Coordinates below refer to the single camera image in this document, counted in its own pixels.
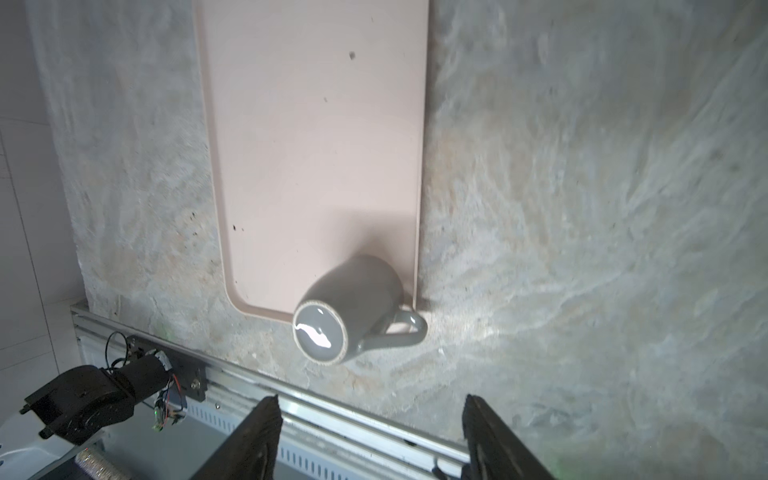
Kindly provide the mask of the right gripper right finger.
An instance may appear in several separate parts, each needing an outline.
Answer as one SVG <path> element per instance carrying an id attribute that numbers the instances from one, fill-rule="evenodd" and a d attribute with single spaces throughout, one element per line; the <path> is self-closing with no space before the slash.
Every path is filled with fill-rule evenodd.
<path id="1" fill-rule="evenodd" d="M 466 397 L 462 427 L 470 456 L 462 479 L 555 479 L 482 397 Z"/>

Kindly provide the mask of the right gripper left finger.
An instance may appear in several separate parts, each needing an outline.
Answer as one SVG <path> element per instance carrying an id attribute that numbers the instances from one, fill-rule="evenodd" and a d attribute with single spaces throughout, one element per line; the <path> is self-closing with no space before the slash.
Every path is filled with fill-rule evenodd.
<path id="1" fill-rule="evenodd" d="M 264 397 L 192 479 L 273 479 L 282 425 L 278 396 Z"/>

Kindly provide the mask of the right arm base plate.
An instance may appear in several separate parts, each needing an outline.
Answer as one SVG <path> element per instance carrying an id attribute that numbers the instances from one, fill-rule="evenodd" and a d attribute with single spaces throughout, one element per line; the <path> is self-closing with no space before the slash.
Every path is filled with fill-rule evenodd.
<path id="1" fill-rule="evenodd" d="M 82 445 L 102 428 L 130 419 L 141 404 L 152 408 L 154 429 L 161 431 L 184 420 L 191 401 L 205 400 L 203 361 L 138 336 L 110 336 L 123 339 L 122 355 L 111 360 L 106 342 L 104 367 L 75 367 L 24 399 L 20 413 L 42 421 L 40 438 Z"/>

